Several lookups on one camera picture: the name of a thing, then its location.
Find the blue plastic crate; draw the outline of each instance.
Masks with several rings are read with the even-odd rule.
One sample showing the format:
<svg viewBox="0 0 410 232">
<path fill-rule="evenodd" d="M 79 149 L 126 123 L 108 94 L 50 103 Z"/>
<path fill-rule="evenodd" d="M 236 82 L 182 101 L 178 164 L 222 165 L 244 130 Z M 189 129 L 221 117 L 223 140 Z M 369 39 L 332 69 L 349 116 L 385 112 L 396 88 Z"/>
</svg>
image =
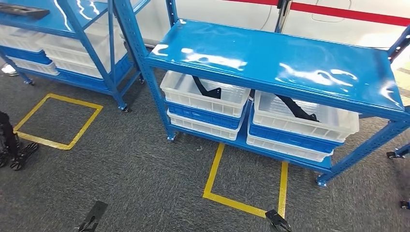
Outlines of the blue plastic crate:
<svg viewBox="0 0 410 232">
<path fill-rule="evenodd" d="M 292 133 L 283 130 L 277 130 L 269 127 L 263 127 L 253 123 L 253 115 L 255 110 L 251 107 L 249 134 L 260 138 L 274 140 L 286 144 L 292 144 L 307 149 L 312 149 L 324 153 L 331 153 L 336 147 L 343 143 L 338 143 L 331 140 L 319 139 L 315 137 L 305 136 L 297 133 Z"/>
<path fill-rule="evenodd" d="M 12 47 L 0 46 L 0 49 L 10 57 L 25 59 L 28 61 L 40 63 L 40 64 L 50 64 L 51 60 L 45 55 L 45 52 L 41 50 L 40 52 L 31 52 L 26 50 L 21 50 Z"/>
<path fill-rule="evenodd" d="M 242 111 L 241 117 L 231 117 L 227 115 L 217 114 L 211 111 L 192 108 L 186 105 L 180 105 L 173 102 L 165 101 L 168 105 L 169 112 L 171 114 L 192 118 L 198 121 L 207 122 L 210 124 L 218 125 L 221 127 L 226 127 L 229 129 L 237 129 L 239 127 L 239 123 L 241 121 L 242 116 L 245 113 L 245 108 Z"/>
</svg>

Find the shelving unit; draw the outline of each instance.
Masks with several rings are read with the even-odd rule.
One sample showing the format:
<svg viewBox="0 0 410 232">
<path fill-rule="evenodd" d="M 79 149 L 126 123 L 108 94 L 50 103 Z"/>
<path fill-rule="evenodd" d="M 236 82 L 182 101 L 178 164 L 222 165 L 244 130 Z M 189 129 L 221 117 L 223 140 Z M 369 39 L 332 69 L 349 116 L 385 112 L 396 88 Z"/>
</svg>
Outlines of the shelving unit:
<svg viewBox="0 0 410 232">
<path fill-rule="evenodd" d="M 180 19 L 175 1 L 166 0 L 171 29 L 148 54 L 131 4 L 114 2 L 130 48 L 138 54 L 134 56 L 135 62 L 147 80 L 169 140 L 174 140 L 180 131 L 239 147 L 321 172 L 317 183 L 326 186 L 410 126 L 410 106 L 401 101 L 389 61 L 399 52 L 398 44 L 409 44 L 410 27 L 392 49 L 383 51 Z M 285 5 L 281 12 L 289 8 Z M 361 113 L 361 118 L 383 117 L 390 122 L 333 166 L 330 157 L 322 162 L 310 161 L 248 145 L 248 117 L 234 141 L 172 125 L 153 67 L 350 110 Z"/>
<path fill-rule="evenodd" d="M 139 12 L 148 2 L 149 0 L 137 1 L 133 6 L 133 14 Z M 122 96 L 140 76 L 141 72 L 137 63 L 132 64 L 128 61 L 128 55 L 124 56 L 117 63 L 114 61 L 113 12 L 115 11 L 115 8 L 112 0 L 105 2 L 90 0 L 0 0 L 0 3 L 49 10 L 49 14 L 39 20 L 27 16 L 0 13 L 0 24 L 79 40 L 88 52 L 92 61 L 95 63 L 95 66 L 102 77 L 102 79 L 98 79 L 74 72 L 60 72 L 58 75 L 50 75 L 19 68 L 5 56 L 6 51 L 3 51 L 2 47 L 0 47 L 0 56 L 20 73 L 20 76 L 24 79 L 25 83 L 33 84 L 33 81 L 26 76 L 26 73 L 28 73 L 38 77 L 48 78 L 69 85 L 108 94 L 113 96 L 118 102 L 119 109 L 127 111 L 127 105 L 122 99 Z M 110 67 L 113 67 L 110 72 L 107 72 L 104 68 L 102 61 L 99 59 L 85 33 L 85 30 L 91 24 L 107 12 L 110 36 Z M 125 84 L 123 89 L 118 89 L 118 85 L 132 70 L 133 66 L 136 68 L 136 72 Z M 144 82 L 144 79 L 141 76 L 140 81 L 141 83 Z"/>
</svg>

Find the shelf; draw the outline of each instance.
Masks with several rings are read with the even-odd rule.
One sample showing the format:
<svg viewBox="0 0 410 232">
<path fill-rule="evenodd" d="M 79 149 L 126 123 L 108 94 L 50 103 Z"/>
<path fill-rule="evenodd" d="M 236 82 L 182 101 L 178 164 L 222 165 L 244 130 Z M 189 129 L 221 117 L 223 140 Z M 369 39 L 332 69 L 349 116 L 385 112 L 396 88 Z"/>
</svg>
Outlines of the shelf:
<svg viewBox="0 0 410 232">
<path fill-rule="evenodd" d="M 125 55 L 117 64 L 116 64 L 116 78 L 115 83 L 117 86 L 121 83 L 122 80 L 127 76 L 127 74 L 132 70 L 133 66 L 132 63 L 128 61 L 128 55 Z M 85 88 L 88 90 L 96 91 L 103 94 L 112 95 L 112 91 L 108 88 L 107 84 L 104 82 L 103 79 L 82 75 L 79 73 L 71 72 L 64 70 L 64 72 L 60 72 L 59 75 L 50 75 L 42 72 L 36 72 L 32 70 L 17 68 L 18 72 L 23 72 L 31 75 L 35 75 L 42 78 L 47 78 L 51 80 L 55 80 L 58 82 L 62 82 L 68 85 Z M 137 70 L 136 76 L 138 76 L 141 72 Z"/>
<path fill-rule="evenodd" d="M 267 156 L 276 160 L 280 160 L 280 161 L 286 161 L 289 162 L 291 164 L 297 165 L 297 166 L 301 166 L 304 168 L 309 168 L 321 173 L 331 173 L 332 171 L 330 170 L 331 167 L 331 157 L 328 156 L 326 157 L 322 162 L 316 162 L 316 161 L 312 161 L 312 160 L 308 160 L 308 159 L 304 159 L 304 158 L 299 158 L 299 157 L 294 157 L 294 156 L 290 156 L 290 155 L 286 155 L 283 153 L 279 153 L 279 152 L 275 152 L 275 151 L 270 151 L 267 149 L 263 149 L 263 148 L 259 148 L 259 147 L 255 147 L 255 146 L 251 146 L 248 145 L 246 143 L 246 137 L 248 135 L 248 115 L 245 116 L 244 122 L 242 124 L 241 129 L 239 130 L 238 133 L 238 137 L 235 141 L 232 140 L 227 140 L 227 139 L 223 139 L 217 136 L 213 136 L 213 135 L 209 135 L 206 133 L 202 133 L 202 132 L 197 132 L 194 130 L 189 130 L 187 128 L 183 128 L 183 127 L 179 127 L 176 125 L 170 125 L 171 128 L 173 128 L 176 131 L 180 131 L 183 133 L 188 133 L 194 136 L 198 136 L 198 137 L 202 137 L 205 139 L 209 139 L 212 141 L 216 141 L 219 143 L 224 143 L 227 145 L 231 145 L 234 147 L 238 147 L 241 148 L 243 150 L 247 150 L 250 152 L 254 152 L 256 154 L 259 155 L 263 155 L 263 156 Z"/>
<path fill-rule="evenodd" d="M 75 38 L 75 32 L 68 21 L 66 14 L 56 0 L 0 0 L 0 3 L 31 6 L 50 11 L 47 16 L 40 20 L 35 20 L 26 16 L 0 13 L 0 24 Z M 108 7 L 107 3 L 88 0 L 68 0 L 68 3 L 83 29 L 87 28 L 107 12 Z"/>
<path fill-rule="evenodd" d="M 146 61 L 359 113 L 410 116 L 383 50 L 180 19 Z"/>
<path fill-rule="evenodd" d="M 140 12 L 151 0 L 139 0 L 135 5 L 132 6 L 132 10 L 135 14 Z"/>
</svg>

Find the yellow tape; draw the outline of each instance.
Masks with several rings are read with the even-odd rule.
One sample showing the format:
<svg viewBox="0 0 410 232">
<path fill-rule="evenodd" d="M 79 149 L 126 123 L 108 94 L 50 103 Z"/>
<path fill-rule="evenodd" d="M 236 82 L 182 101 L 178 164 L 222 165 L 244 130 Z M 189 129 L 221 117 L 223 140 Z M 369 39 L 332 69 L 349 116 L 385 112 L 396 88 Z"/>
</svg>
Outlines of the yellow tape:
<svg viewBox="0 0 410 232">
<path fill-rule="evenodd" d="M 250 214 L 265 218 L 265 212 L 266 212 L 265 210 L 255 208 L 253 206 L 243 204 L 241 202 L 237 202 L 237 201 L 228 199 L 226 197 L 219 196 L 219 195 L 211 193 L 211 192 L 204 193 L 204 198 L 207 198 L 207 199 L 213 200 L 215 202 L 227 205 L 229 207 L 239 209 L 239 210 L 245 211 L 247 213 L 250 213 Z"/>
<path fill-rule="evenodd" d="M 279 186 L 279 203 L 278 213 L 285 218 L 285 206 L 286 206 L 286 191 L 288 189 L 288 163 L 282 162 L 282 171 L 280 173 L 280 186 Z"/>
<path fill-rule="evenodd" d="M 22 133 L 17 131 L 18 129 L 21 128 L 21 126 L 27 122 L 27 120 L 40 108 L 40 106 L 42 106 L 45 101 L 49 98 L 54 98 L 57 100 L 61 100 L 61 101 L 65 101 L 65 102 L 70 102 L 73 104 L 78 104 L 78 105 L 83 105 L 83 106 L 87 106 L 90 108 L 94 108 L 95 111 L 92 114 L 92 116 L 87 120 L 87 122 L 83 125 L 83 127 L 80 129 L 80 131 L 78 132 L 78 134 L 74 137 L 74 139 L 70 142 L 70 144 L 66 145 L 66 144 L 61 144 L 61 143 L 57 143 L 48 139 L 43 139 L 37 136 L 33 136 L 33 135 L 29 135 L 26 133 Z M 88 129 L 88 127 L 91 125 L 91 123 L 94 121 L 94 119 L 97 117 L 97 115 L 101 112 L 103 106 L 101 105 L 97 105 L 97 104 L 93 104 L 90 102 L 86 102 L 86 101 L 81 101 L 81 100 L 76 100 L 76 99 L 72 99 L 72 98 L 67 98 L 64 96 L 60 96 L 57 94 L 53 94 L 53 93 L 49 93 L 47 94 L 18 124 L 17 126 L 15 126 L 15 132 L 18 133 L 18 136 L 20 138 L 23 139 L 27 139 L 36 143 L 40 143 L 46 146 L 50 146 L 50 147 L 54 147 L 57 149 L 61 149 L 61 150 L 70 150 L 77 142 L 78 140 L 81 138 L 81 136 L 83 136 L 84 132 Z"/>
<path fill-rule="evenodd" d="M 220 158 L 222 157 L 222 152 L 224 148 L 225 148 L 225 144 L 219 144 L 217 153 L 215 154 L 214 162 L 212 163 L 212 166 L 211 166 L 211 171 L 209 172 L 208 181 L 206 182 L 206 185 L 205 185 L 204 195 L 206 193 L 211 193 L 212 186 L 214 186 L 215 176 L 217 175 Z"/>
</svg>

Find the stacked crates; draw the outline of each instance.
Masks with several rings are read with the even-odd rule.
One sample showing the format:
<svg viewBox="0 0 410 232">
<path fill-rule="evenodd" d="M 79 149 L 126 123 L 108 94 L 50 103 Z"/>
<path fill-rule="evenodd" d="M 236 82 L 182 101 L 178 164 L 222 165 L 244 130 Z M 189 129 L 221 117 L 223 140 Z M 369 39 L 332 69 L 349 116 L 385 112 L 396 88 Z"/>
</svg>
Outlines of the stacked crates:
<svg viewBox="0 0 410 232">
<path fill-rule="evenodd" d="M 343 109 L 295 102 L 319 122 L 297 118 L 275 94 L 255 92 L 247 144 L 321 162 L 359 131 L 359 115 Z"/>
<path fill-rule="evenodd" d="M 221 98 L 202 96 L 191 75 L 168 71 L 161 83 L 171 124 L 235 140 L 245 118 L 250 89 L 201 79 L 207 90 L 220 87 Z"/>
<path fill-rule="evenodd" d="M 110 36 L 106 22 L 107 14 L 105 13 L 91 24 L 85 33 L 105 70 L 110 73 Z M 120 36 L 121 29 L 117 20 L 115 22 L 116 76 L 123 76 L 131 67 L 131 63 L 128 60 L 124 41 Z M 23 69 L 50 75 L 62 73 L 65 79 L 103 78 L 85 47 L 76 39 L 0 25 L 0 45 L 6 56 L 16 66 Z"/>
<path fill-rule="evenodd" d="M 50 75 L 58 75 L 55 64 L 37 44 L 45 34 L 0 25 L 0 45 L 16 66 Z"/>
<path fill-rule="evenodd" d="M 105 70 L 107 73 L 110 73 L 110 36 L 108 32 L 108 25 L 102 23 L 102 20 L 104 19 L 100 18 L 95 23 L 90 25 L 85 30 L 85 33 L 100 58 Z M 128 59 L 124 58 L 127 55 L 127 49 L 124 46 L 124 41 L 120 37 L 120 31 L 120 28 L 115 26 L 115 64 L 119 61 L 129 63 Z M 61 73 L 79 73 L 91 78 L 103 78 L 89 53 L 79 40 L 48 34 L 37 43 L 44 49 L 47 56 L 54 61 L 58 71 Z"/>
</svg>

